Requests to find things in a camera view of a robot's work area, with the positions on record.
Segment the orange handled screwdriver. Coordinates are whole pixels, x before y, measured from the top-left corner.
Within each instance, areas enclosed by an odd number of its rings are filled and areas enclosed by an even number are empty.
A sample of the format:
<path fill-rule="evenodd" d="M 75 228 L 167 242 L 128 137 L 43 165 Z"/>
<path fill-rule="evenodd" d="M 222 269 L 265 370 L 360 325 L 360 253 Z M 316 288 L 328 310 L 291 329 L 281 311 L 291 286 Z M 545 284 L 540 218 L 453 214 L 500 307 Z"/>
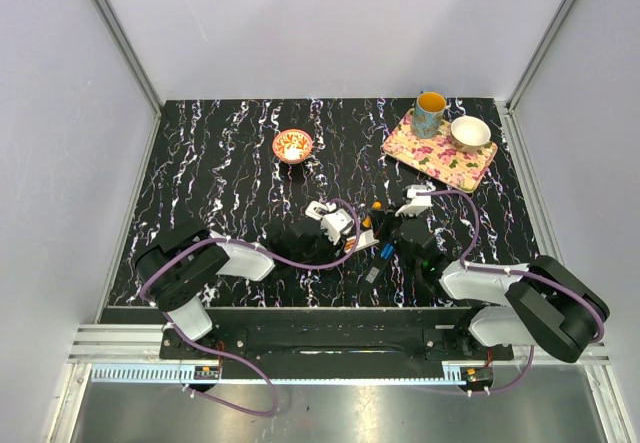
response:
<path fill-rule="evenodd" d="M 371 208 L 366 212 L 366 216 L 363 218 L 361 226 L 365 229 L 372 229 L 383 216 L 382 203 L 380 201 L 375 201 L 371 205 Z"/>

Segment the white remote orange batteries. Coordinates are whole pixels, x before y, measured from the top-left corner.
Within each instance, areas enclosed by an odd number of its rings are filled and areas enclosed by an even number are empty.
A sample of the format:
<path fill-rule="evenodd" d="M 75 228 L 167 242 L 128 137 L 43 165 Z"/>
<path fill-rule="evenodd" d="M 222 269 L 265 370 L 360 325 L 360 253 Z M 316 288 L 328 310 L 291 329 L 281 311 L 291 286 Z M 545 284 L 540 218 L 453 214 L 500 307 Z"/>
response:
<path fill-rule="evenodd" d="M 379 243 L 379 240 L 375 237 L 372 229 L 362 231 L 359 234 L 359 237 L 351 236 L 348 239 L 351 239 L 351 238 L 355 240 L 355 244 L 349 252 L 344 251 L 345 254 L 349 254 L 350 252 L 359 252 L 361 250 L 373 247 Z"/>

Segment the black remote blue batteries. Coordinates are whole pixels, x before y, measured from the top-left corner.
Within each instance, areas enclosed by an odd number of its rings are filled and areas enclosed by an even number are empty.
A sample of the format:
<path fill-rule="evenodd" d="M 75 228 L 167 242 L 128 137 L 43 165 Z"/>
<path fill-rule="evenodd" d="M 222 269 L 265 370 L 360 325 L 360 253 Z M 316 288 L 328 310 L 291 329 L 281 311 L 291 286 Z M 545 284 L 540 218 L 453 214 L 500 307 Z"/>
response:
<path fill-rule="evenodd" d="M 393 254 L 388 259 L 383 259 L 380 256 L 380 252 L 382 249 L 380 249 L 379 252 L 376 254 L 375 258 L 373 259 L 365 275 L 365 281 L 371 285 L 377 285 L 381 281 L 381 279 L 384 277 L 385 272 L 389 267 L 395 252 L 395 248 L 394 248 Z"/>

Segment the white remote black batteries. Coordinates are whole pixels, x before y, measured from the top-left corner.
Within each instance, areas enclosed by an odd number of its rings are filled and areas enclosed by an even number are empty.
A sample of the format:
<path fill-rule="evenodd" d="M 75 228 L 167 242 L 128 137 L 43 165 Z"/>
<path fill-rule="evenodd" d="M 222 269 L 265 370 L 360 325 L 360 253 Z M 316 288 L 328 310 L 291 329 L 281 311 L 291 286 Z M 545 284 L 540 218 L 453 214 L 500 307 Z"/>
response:
<path fill-rule="evenodd" d="M 306 207 L 304 213 L 307 217 L 320 221 L 325 215 L 331 212 L 331 209 L 323 203 L 312 201 Z"/>

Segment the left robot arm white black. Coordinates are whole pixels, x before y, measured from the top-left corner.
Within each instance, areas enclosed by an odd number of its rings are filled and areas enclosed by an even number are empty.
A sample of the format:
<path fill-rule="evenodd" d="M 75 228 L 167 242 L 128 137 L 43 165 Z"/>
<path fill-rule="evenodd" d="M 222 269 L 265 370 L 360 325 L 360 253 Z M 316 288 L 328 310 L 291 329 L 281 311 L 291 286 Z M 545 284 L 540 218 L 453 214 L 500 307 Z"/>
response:
<path fill-rule="evenodd" d="M 155 304 L 182 331 L 182 347 L 195 358 L 213 353 L 217 336 L 198 293 L 219 276 L 254 282 L 286 265 L 280 256 L 305 266 L 332 263 L 344 248 L 351 223 L 323 223 L 305 217 L 268 235 L 260 243 L 230 239 L 190 219 L 157 237 L 134 258 L 140 296 Z"/>

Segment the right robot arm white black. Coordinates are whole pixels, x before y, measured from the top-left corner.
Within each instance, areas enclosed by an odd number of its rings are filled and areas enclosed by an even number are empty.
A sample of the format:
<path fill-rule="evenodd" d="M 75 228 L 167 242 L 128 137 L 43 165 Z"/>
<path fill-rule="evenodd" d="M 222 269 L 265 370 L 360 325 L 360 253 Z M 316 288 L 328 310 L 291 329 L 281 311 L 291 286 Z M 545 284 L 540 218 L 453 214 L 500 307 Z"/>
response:
<path fill-rule="evenodd" d="M 514 266 L 462 263 L 439 250 L 426 222 L 416 216 L 373 209 L 370 218 L 382 246 L 369 282 L 381 278 L 387 260 L 398 257 L 419 303 L 442 298 L 475 304 L 454 336 L 463 357 L 476 359 L 498 345 L 537 345 L 574 363 L 603 336 L 607 304 L 555 258 L 540 255 Z"/>

